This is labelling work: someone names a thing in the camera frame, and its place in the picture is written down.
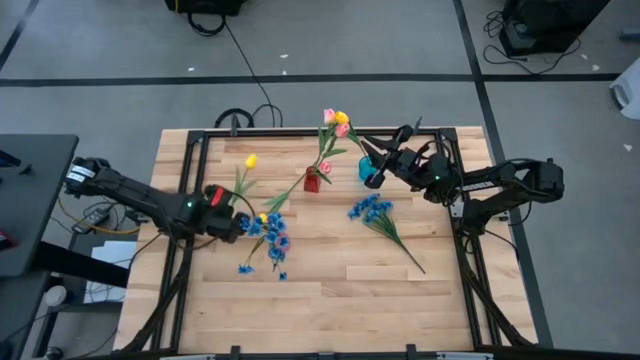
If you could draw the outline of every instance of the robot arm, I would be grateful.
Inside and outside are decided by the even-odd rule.
[[[530,201],[546,203],[562,198],[564,193],[562,168],[552,159],[546,162],[515,159],[496,166],[463,173],[451,157],[451,150],[443,144],[448,154],[436,152],[429,157],[423,154],[429,145],[425,143],[417,152],[409,148],[399,150],[400,144],[409,140],[416,128],[408,125],[396,130],[391,140],[380,140],[365,136],[373,146],[386,150],[380,154],[371,145],[363,143],[373,166],[377,171],[369,176],[365,185],[372,189],[382,186],[386,170],[402,179],[411,191],[425,190],[424,198],[433,203],[449,206],[463,192],[472,192],[493,187],[502,191],[485,200],[471,199],[463,203],[462,230],[468,235],[481,235],[492,216],[514,209]],[[519,172],[526,172],[522,179]]]
[[[104,159],[76,157],[65,179],[65,192],[80,196],[104,195],[149,216],[158,229],[176,239],[208,234],[233,243],[244,234],[244,213],[233,215],[233,194],[217,185],[204,194],[171,194],[160,191],[111,169]]]

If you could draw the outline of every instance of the pink tulip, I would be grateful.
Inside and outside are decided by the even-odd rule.
[[[335,124],[336,112],[333,109],[324,109],[324,123],[326,125]]]
[[[331,167],[331,162],[323,161],[320,163],[320,166],[318,166],[318,170],[320,170],[320,172],[325,175],[329,175],[329,173],[331,172]]]
[[[351,131],[351,128],[349,127],[349,124],[338,125],[336,127],[336,136],[337,137],[345,137],[345,136],[349,135],[349,131]]]

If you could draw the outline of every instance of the wooden table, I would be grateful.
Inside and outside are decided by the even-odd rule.
[[[482,128],[456,130],[465,170],[490,166]],[[177,190],[187,133],[163,132],[152,186]],[[429,139],[414,136],[408,146],[417,149]],[[278,281],[277,272],[271,272],[264,248],[252,260],[256,274],[237,273],[255,239],[242,237],[233,245],[218,241],[194,253],[179,353],[229,353],[232,345],[240,345],[243,353],[387,352],[404,351],[406,344],[416,344],[419,351],[473,348],[448,209],[410,192],[391,174],[379,191],[394,202],[393,218],[405,245],[425,268],[422,274],[391,240],[349,221],[347,211],[372,191],[358,179],[362,153],[357,146],[339,140],[336,148],[348,152],[331,158],[333,185],[323,183],[319,194],[299,186],[281,209],[292,239],[283,265],[288,281]],[[264,211],[262,203],[288,189],[317,151],[313,136],[216,138],[209,144],[204,183],[232,189],[235,167],[242,168],[247,155],[256,153],[258,166],[248,179],[257,184],[247,198],[256,211]],[[188,191],[193,191],[197,153]],[[490,194],[485,190],[475,197]],[[247,211],[240,203],[239,209]],[[510,238],[506,222],[491,220],[487,228]],[[153,226],[144,226],[138,246],[155,234]],[[198,238],[197,243],[206,240]],[[480,240],[494,300],[535,342],[513,249],[491,235]],[[156,305],[166,251],[167,239],[161,238],[136,259],[114,348],[132,339]],[[488,339],[477,298],[476,304],[483,339]],[[170,308],[165,318],[164,346],[169,343],[173,311]]]

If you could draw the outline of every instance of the teal vase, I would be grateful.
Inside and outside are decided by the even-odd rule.
[[[371,164],[371,159],[368,156],[363,156],[358,164],[358,175],[363,182],[367,180],[369,175],[373,175],[376,172],[376,168]]]

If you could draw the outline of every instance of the yellow flower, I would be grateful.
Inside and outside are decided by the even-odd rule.
[[[340,125],[349,123],[349,115],[343,113],[342,111],[337,111],[336,112],[335,119],[338,122],[338,124],[340,124]]]
[[[247,161],[244,162],[244,165],[247,169],[253,169],[258,164],[258,156],[256,154],[251,154],[247,158]]]

